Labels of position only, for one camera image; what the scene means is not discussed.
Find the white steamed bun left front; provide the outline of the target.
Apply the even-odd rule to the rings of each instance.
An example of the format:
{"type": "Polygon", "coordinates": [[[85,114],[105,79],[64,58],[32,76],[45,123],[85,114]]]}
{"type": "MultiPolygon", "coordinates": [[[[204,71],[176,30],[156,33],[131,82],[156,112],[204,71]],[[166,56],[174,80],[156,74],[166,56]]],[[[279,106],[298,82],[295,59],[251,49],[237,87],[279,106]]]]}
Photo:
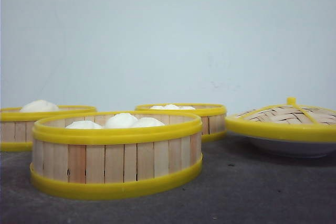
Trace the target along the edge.
{"type": "Polygon", "coordinates": [[[87,130],[98,130],[103,129],[103,126],[95,123],[90,120],[81,120],[81,121],[74,121],[71,124],[66,126],[67,129],[87,129],[87,130]]]}

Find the white steamed bun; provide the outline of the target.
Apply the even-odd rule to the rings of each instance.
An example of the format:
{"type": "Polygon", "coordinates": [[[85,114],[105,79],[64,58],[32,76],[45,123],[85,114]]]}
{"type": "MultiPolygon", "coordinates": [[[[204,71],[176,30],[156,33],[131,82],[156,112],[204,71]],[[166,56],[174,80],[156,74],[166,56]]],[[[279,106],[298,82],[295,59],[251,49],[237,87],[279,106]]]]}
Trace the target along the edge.
{"type": "Polygon", "coordinates": [[[130,113],[119,113],[109,118],[105,123],[106,129],[130,128],[138,119],[130,113]]]}
{"type": "Polygon", "coordinates": [[[67,129],[87,129],[87,130],[98,130],[103,129],[103,126],[95,123],[90,120],[81,120],[81,121],[74,121],[71,124],[66,126],[67,129]]]}
{"type": "Polygon", "coordinates": [[[165,124],[156,118],[151,117],[143,117],[138,119],[131,125],[131,128],[140,128],[140,127],[156,127],[156,126],[164,126],[165,124]]]}

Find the white steamed bun right front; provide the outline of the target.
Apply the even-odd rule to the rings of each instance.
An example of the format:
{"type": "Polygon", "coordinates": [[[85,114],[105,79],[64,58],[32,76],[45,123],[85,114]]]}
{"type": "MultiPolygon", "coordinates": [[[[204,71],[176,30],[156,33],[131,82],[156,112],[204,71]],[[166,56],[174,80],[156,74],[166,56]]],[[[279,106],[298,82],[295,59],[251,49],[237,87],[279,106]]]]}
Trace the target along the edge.
{"type": "Polygon", "coordinates": [[[138,119],[131,125],[131,128],[140,128],[140,127],[156,127],[156,126],[164,126],[165,124],[156,118],[151,117],[143,117],[138,119]]]}

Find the bamboo steamer basket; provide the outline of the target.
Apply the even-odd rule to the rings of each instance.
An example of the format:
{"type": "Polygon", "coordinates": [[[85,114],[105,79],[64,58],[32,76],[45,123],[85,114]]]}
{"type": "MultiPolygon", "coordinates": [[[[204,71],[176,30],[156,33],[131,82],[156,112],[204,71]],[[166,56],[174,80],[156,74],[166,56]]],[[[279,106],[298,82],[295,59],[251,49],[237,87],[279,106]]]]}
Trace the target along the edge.
{"type": "Polygon", "coordinates": [[[181,110],[193,113],[202,119],[202,142],[211,142],[222,139],[226,134],[225,117],[227,109],[222,104],[211,103],[156,103],[137,105],[137,111],[151,110],[153,105],[175,104],[179,106],[193,106],[195,110],[181,110]]]}
{"type": "Polygon", "coordinates": [[[1,109],[1,151],[29,152],[33,145],[33,126],[40,119],[57,115],[96,112],[88,105],[60,105],[58,111],[21,112],[20,107],[1,109]]]}
{"type": "Polygon", "coordinates": [[[202,170],[202,120],[188,113],[134,111],[162,126],[70,129],[79,120],[105,123],[114,112],[58,115],[33,127],[31,183],[62,198],[105,200],[182,186],[202,170]]]}

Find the white steamed buns back basket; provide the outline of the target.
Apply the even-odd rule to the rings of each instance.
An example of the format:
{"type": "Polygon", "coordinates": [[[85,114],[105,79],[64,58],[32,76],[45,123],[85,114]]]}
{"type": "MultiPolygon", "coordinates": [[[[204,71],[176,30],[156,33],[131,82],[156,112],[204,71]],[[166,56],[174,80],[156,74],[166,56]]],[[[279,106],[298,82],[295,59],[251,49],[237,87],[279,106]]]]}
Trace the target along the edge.
{"type": "Polygon", "coordinates": [[[175,104],[167,105],[153,105],[150,107],[152,110],[195,110],[193,106],[179,106],[175,104]]]}

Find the white steamed bun left basket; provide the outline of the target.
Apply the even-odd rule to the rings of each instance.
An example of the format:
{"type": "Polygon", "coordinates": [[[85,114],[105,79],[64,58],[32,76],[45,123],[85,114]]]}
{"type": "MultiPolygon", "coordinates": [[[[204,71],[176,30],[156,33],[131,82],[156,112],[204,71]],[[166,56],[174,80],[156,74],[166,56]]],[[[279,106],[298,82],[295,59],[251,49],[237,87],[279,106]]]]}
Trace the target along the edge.
{"type": "Polygon", "coordinates": [[[34,113],[34,112],[55,112],[59,111],[59,107],[46,100],[36,100],[24,105],[21,109],[21,113],[34,113]]]}

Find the white steamed bun middle front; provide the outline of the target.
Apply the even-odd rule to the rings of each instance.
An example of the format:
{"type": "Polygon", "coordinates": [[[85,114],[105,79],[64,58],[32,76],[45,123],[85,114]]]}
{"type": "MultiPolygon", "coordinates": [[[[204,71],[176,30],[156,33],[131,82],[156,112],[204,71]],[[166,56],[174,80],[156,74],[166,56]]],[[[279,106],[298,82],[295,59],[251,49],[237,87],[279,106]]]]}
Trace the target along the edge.
{"type": "Polygon", "coordinates": [[[105,123],[106,129],[130,128],[138,119],[130,113],[119,113],[109,118],[105,123]]]}

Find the white plate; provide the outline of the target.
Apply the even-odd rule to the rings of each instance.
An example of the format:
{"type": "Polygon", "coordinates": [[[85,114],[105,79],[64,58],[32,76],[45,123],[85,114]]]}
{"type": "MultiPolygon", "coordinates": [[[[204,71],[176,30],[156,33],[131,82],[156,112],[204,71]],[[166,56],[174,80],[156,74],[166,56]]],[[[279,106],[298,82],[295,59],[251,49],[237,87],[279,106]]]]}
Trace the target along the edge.
{"type": "Polygon", "coordinates": [[[335,152],[335,142],[298,142],[247,136],[264,152],[295,158],[320,158],[335,152]]]}

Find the woven bamboo steamer lid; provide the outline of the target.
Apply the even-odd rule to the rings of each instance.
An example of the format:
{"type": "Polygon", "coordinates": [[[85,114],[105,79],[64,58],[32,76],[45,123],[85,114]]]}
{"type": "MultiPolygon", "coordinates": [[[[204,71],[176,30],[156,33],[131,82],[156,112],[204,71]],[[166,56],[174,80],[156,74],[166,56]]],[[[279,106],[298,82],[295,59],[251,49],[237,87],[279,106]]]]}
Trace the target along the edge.
{"type": "Polygon", "coordinates": [[[269,105],[225,118],[228,131],[253,138],[298,143],[335,143],[335,110],[287,103],[269,105]]]}

